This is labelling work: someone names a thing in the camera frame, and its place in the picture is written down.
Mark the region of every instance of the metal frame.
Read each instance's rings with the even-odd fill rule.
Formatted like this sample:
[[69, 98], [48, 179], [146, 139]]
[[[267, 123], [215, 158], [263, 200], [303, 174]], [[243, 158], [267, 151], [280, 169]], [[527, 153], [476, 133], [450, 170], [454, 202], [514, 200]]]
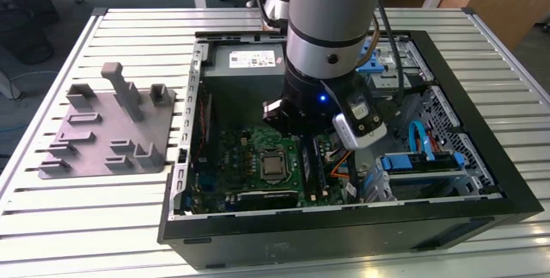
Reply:
[[9, 159], [8, 165], [4, 168], [0, 176], [0, 215], [4, 213], [4, 207], [8, 203], [9, 194], [13, 192], [13, 189], [9, 189], [10, 185], [13, 184], [12, 177], [16, 174], [16, 169], [18, 163], [22, 159], [22, 154], [28, 150], [30, 146], [30, 140], [37, 135], [37, 130], [40, 128], [40, 122], [44, 119], [45, 113], [52, 106], [54, 97], [61, 89], [61, 85], [65, 81], [66, 75], [69, 74], [72, 64], [74, 63], [76, 59], [81, 56], [81, 50], [89, 44], [89, 37], [93, 36], [94, 31], [97, 30], [100, 23], [102, 20], [102, 16], [92, 16], [88, 20], [88, 23], [84, 26], [82, 33], [78, 36], [78, 40], [76, 40], [74, 47], [68, 54], [65, 63], [58, 71], [58, 74], [54, 78], [52, 86], [49, 88], [48, 94], [44, 97], [44, 102], [40, 104], [38, 109], [36, 110], [36, 115], [32, 118], [32, 121], [28, 125], [25, 134], [18, 142], [16, 150], [12, 154], [12, 159]]

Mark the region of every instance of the blue clip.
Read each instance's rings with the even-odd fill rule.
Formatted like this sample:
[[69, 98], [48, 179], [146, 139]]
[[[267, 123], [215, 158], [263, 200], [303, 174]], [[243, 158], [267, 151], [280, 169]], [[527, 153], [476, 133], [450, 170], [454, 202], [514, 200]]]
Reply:
[[389, 159], [387, 159], [387, 157], [381, 157], [380, 162], [381, 162], [381, 168], [384, 169], [384, 171], [387, 171], [392, 168], [392, 165], [389, 163]]
[[[420, 148], [419, 149], [416, 149], [416, 142], [413, 141], [413, 131], [415, 130], [419, 131], [419, 135], [420, 135]], [[435, 157], [431, 152], [429, 138], [428, 138], [428, 135], [425, 134], [423, 124], [419, 120], [412, 120], [411, 123], [408, 124], [408, 146], [411, 148], [411, 151], [424, 152], [425, 156], [428, 157], [428, 161], [435, 160]]]
[[[367, 53], [365, 49], [368, 48], [368, 44], [369, 41], [367, 41], [363, 45], [363, 49], [360, 50], [360, 56], [364, 56], [364, 54]], [[375, 53], [376, 52], [373, 51], [367, 63], [364, 63], [364, 65], [356, 68], [359, 74], [381, 73], [385, 71], [384, 66], [377, 61]]]
[[403, 169], [412, 169], [411, 160], [405, 154], [392, 154], [387, 156], [389, 162], [392, 164], [392, 169], [403, 170]]
[[460, 167], [460, 169], [464, 168], [466, 165], [466, 159], [464, 156], [460, 153], [454, 153], [452, 156], [455, 157], [458, 166]]

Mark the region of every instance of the blue latch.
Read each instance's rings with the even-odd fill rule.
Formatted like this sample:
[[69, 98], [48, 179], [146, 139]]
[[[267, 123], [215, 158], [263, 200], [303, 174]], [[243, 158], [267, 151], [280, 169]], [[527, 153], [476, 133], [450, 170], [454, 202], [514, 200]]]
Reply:
[[466, 165], [466, 159], [464, 156], [460, 153], [454, 153], [452, 156], [455, 157], [458, 166], [460, 167], [460, 169], [464, 168]]
[[389, 159], [387, 159], [387, 157], [381, 157], [380, 162], [381, 162], [381, 168], [384, 169], [384, 171], [387, 171], [392, 168], [392, 165], [389, 163]]
[[[364, 56], [367, 53], [367, 48], [368, 48], [369, 42], [365, 42], [363, 45], [363, 49], [360, 50], [360, 56]], [[369, 59], [364, 65], [357, 67], [357, 73], [381, 73], [385, 71], [384, 66], [380, 64], [376, 58], [376, 52], [372, 52], [372, 55], [369, 56]]]
[[405, 154], [387, 156], [393, 170], [412, 169], [411, 159]]

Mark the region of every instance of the white sticker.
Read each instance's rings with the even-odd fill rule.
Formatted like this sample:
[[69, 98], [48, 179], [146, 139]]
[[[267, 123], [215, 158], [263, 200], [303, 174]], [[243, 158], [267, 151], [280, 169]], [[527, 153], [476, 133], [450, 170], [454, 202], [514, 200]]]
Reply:
[[229, 68], [275, 67], [275, 51], [232, 51]]
[[393, 64], [393, 59], [391, 57], [377, 57], [380, 64]]
[[361, 119], [368, 115], [368, 108], [364, 103], [351, 106], [351, 112], [353, 112], [353, 116], [356, 119]]
[[357, 194], [357, 189], [353, 187], [353, 185], [352, 185], [349, 182], [347, 182], [345, 191], [349, 192], [349, 194], [351, 194], [353, 197], [355, 197], [356, 194]]

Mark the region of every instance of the orange wire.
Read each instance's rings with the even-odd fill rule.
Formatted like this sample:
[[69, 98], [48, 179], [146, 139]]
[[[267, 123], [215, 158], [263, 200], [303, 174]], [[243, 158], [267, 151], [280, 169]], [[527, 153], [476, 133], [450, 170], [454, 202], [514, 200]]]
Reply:
[[340, 161], [337, 162], [336, 166], [333, 167], [332, 171], [329, 172], [329, 177], [337, 177], [337, 175], [339, 175], [340, 177], [341, 177], [341, 176], [345, 176], [345, 175], [343, 175], [343, 174], [336, 174], [336, 171], [337, 171], [337, 168], [340, 167], [340, 165], [343, 164], [343, 162], [345, 161], [345, 159], [347, 159], [347, 157], [348, 157], [349, 154], [351, 154], [351, 151], [348, 151], [348, 152], [344, 154], [344, 156], [341, 157]]

